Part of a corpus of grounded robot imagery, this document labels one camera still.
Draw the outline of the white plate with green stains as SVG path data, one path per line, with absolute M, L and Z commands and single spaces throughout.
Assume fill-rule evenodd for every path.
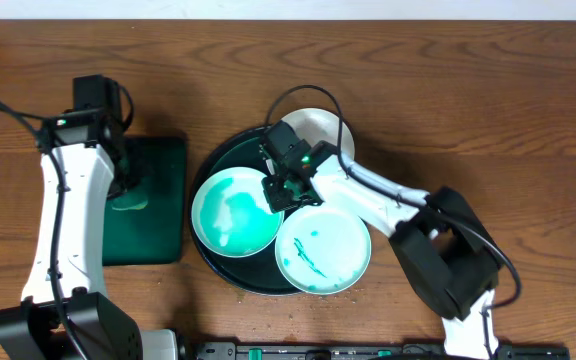
M 300 138 L 310 146 L 319 141 L 337 144 L 339 118 L 334 113 L 320 108 L 302 108 L 281 118 Z

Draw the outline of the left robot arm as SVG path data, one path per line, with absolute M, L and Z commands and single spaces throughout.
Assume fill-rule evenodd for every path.
M 18 306 L 0 310 L 12 359 L 177 359 L 177 334 L 147 331 L 108 298 L 103 275 L 108 200 L 136 186 L 122 112 L 127 90 L 103 75 L 73 81 L 73 107 L 36 134 L 44 193 L 37 249 Z

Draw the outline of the light green plate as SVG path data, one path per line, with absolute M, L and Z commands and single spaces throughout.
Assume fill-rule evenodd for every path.
M 275 258 L 281 274 L 298 290 L 331 295 L 354 285 L 371 259 L 364 222 L 329 205 L 306 206 L 281 225 Z
M 201 184 L 192 201 L 191 223 L 202 245 L 217 255 L 244 258 L 272 243 L 284 214 L 270 210 L 265 178 L 259 170 L 232 167 Z

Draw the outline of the light green plate front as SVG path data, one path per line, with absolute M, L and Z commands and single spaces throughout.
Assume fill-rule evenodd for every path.
M 275 258 L 281 274 L 298 290 L 331 295 L 354 285 L 371 259 L 364 222 L 329 205 L 306 206 L 281 225 Z

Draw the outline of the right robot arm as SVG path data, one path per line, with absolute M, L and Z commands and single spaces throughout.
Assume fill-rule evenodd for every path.
M 444 323 L 445 351 L 492 358 L 492 311 L 504 256 L 466 200 L 394 183 L 354 162 L 339 141 L 309 144 L 280 121 L 260 148 L 273 167 L 262 182 L 274 212 L 327 205 L 359 217 L 389 239 L 417 296 Z

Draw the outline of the green sponge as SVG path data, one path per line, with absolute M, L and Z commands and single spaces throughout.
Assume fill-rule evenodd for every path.
M 142 210 L 148 205 L 149 201 L 146 196 L 131 196 L 125 194 L 111 201 L 111 208 L 114 211 L 137 211 Z

